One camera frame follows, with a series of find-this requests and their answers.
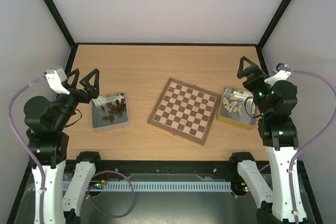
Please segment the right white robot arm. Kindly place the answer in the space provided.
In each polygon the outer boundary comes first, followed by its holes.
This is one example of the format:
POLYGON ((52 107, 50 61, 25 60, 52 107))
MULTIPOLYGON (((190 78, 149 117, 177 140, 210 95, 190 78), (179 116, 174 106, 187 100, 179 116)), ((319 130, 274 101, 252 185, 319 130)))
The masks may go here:
POLYGON ((297 87, 287 81, 290 72, 278 64, 268 77, 254 62, 241 57, 237 78, 253 95, 260 112, 258 132, 266 148, 271 171, 269 186, 249 152, 232 153, 229 172, 241 177, 257 206, 258 223, 308 223, 297 172, 298 133, 290 117, 296 106, 297 87))

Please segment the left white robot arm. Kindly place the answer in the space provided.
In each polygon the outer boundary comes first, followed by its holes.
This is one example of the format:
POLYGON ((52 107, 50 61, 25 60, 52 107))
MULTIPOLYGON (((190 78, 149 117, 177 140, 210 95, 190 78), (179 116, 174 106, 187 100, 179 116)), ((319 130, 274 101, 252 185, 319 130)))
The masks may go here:
POLYGON ((35 223, 80 223, 80 209, 89 183, 101 163, 98 152, 81 152, 75 173, 66 192, 63 175, 69 136, 64 132, 80 103, 90 103, 99 96, 99 70, 81 80, 79 70, 66 74, 63 68, 46 70, 44 75, 58 97, 51 102, 36 96, 24 106, 28 148, 33 156, 31 171, 36 186, 35 223))

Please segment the pile of dark chess pieces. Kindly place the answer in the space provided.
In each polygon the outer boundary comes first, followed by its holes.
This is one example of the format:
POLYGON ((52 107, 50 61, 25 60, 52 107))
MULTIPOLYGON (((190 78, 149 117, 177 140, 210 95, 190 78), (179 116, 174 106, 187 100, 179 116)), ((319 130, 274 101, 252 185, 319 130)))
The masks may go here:
POLYGON ((126 109, 125 99, 116 99, 115 104, 112 102, 106 103, 108 115, 102 116, 102 119, 112 123, 116 118, 115 115, 123 116, 123 111, 126 109))

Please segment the wooden chess board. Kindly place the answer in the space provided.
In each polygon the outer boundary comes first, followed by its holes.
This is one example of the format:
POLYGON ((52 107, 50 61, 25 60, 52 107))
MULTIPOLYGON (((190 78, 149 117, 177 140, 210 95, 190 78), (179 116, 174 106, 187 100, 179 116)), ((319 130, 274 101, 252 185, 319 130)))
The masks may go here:
POLYGON ((221 95, 169 78, 148 123, 203 146, 221 95))

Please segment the gold tin tray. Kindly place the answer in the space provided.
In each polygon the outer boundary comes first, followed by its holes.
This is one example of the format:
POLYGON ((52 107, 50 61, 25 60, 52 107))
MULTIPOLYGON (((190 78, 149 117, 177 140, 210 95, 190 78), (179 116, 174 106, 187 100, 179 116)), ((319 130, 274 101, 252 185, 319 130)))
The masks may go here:
MULTIPOLYGON (((222 98, 225 92, 232 92, 234 90, 248 92, 248 91, 240 90, 240 89, 233 88, 233 87, 226 87, 223 91, 222 98)), ((251 130, 255 126, 257 122, 257 116, 259 115, 259 111, 257 107, 256 107, 256 113, 254 116, 248 113, 248 109, 250 109, 250 104, 248 104, 247 108, 245 108, 246 112, 243 112, 242 115, 238 115, 237 112, 229 113, 228 111, 224 109, 224 106, 222 105, 222 98, 221 98, 218 111, 217 111, 217 115, 216 115, 217 121, 226 123, 232 126, 236 126, 242 129, 246 129, 246 130, 251 130)))

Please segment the pink tin tray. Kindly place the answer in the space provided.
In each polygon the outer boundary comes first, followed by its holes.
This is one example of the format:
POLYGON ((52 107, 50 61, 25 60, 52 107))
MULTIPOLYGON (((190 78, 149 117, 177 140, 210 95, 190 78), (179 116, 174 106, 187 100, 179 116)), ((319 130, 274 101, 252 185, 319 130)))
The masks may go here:
POLYGON ((126 94, 124 92, 105 94, 92 99, 91 123, 96 132, 129 126, 126 94))

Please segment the black frame rail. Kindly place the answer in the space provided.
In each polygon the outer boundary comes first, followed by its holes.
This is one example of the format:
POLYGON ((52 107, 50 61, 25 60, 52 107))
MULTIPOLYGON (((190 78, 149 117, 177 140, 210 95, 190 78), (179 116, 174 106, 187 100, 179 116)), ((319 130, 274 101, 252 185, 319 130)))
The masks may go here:
POLYGON ((114 170, 124 175, 198 175, 214 179, 241 180, 230 161, 119 161, 101 160, 96 171, 114 170))

